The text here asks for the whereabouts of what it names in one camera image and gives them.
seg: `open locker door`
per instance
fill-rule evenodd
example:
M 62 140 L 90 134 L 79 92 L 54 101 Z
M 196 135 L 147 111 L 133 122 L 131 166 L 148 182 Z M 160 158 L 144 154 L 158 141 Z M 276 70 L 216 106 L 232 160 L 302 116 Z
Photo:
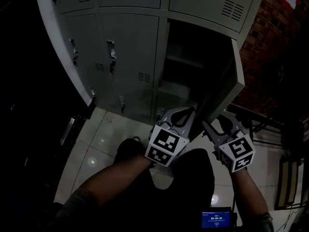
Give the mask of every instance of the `open locker door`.
M 245 87 L 242 64 L 237 42 L 231 39 L 229 47 L 231 61 L 225 71 L 216 77 L 217 84 L 206 97 L 197 116 L 206 119 L 210 123 L 233 101 L 233 99 Z

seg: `tile floor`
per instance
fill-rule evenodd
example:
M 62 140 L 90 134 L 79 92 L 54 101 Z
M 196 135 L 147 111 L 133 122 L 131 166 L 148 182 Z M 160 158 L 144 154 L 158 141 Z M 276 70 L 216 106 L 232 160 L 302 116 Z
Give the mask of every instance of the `tile floor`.
M 218 121 L 212 124 L 217 130 L 220 129 Z M 75 146 L 70 154 L 65 169 L 63 171 L 54 202 L 62 203 L 69 198 L 70 194 L 76 190 L 87 178 L 97 173 L 101 169 L 111 165 L 116 155 L 117 148 L 126 138 L 138 136 L 142 143 L 148 145 L 148 135 L 152 126 L 146 125 L 120 115 L 106 112 L 96 108 L 91 119 L 86 121 Z M 263 130 L 255 136 L 257 140 L 273 143 L 281 142 L 281 135 L 278 133 Z M 279 160 L 283 154 L 282 148 L 278 146 L 255 144 L 256 154 L 253 164 L 248 167 L 248 171 L 261 190 L 268 204 L 270 214 L 273 217 L 274 229 L 277 231 L 288 219 L 290 210 L 274 211 L 274 203 L 277 193 Z M 214 175 L 215 190 L 214 195 L 218 197 L 218 202 L 214 207 L 232 206 L 233 187 L 228 170 L 216 160 L 213 152 L 213 143 L 207 136 L 199 135 L 191 142 L 186 152 L 194 148 L 204 148 L 210 157 Z M 169 168 L 157 165 L 151 170 L 154 184 L 157 188 L 166 189 L 173 181 L 173 174 Z M 302 185 L 302 168 L 299 168 L 299 179 L 296 194 L 296 203 L 299 203 Z M 286 226 L 279 231 L 289 231 L 289 228 L 297 214 L 292 214 Z

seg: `digital display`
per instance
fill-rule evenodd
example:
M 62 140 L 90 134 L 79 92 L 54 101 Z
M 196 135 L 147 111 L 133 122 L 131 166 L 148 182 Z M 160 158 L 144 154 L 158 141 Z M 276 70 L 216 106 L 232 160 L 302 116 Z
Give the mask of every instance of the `digital display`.
M 223 228 L 230 227 L 229 212 L 203 212 L 202 213 L 202 228 Z

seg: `wall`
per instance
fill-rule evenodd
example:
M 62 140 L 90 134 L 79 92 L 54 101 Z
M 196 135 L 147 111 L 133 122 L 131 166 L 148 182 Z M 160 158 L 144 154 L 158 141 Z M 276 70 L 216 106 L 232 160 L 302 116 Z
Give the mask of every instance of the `wall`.
M 308 17 L 309 0 L 298 0 L 295 10 L 283 0 L 262 0 L 240 50 L 246 87 L 233 104 L 265 115 L 278 106 L 272 73 Z

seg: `locker handle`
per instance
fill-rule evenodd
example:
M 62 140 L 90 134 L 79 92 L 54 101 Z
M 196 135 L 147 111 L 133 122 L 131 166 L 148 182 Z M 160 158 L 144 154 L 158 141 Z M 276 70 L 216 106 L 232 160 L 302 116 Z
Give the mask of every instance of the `locker handle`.
M 110 52 L 110 57 L 111 58 L 117 58 L 116 57 L 116 52 L 115 52 L 115 43 L 114 41 L 107 41 L 107 47 Z
M 124 113 L 125 108 L 126 108 L 126 104 L 123 104 L 121 108 L 121 113 Z
M 78 53 L 76 46 L 75 46 L 74 39 L 69 39 L 69 41 L 71 42 L 71 45 L 72 45 L 72 48 L 73 48 L 73 53 Z

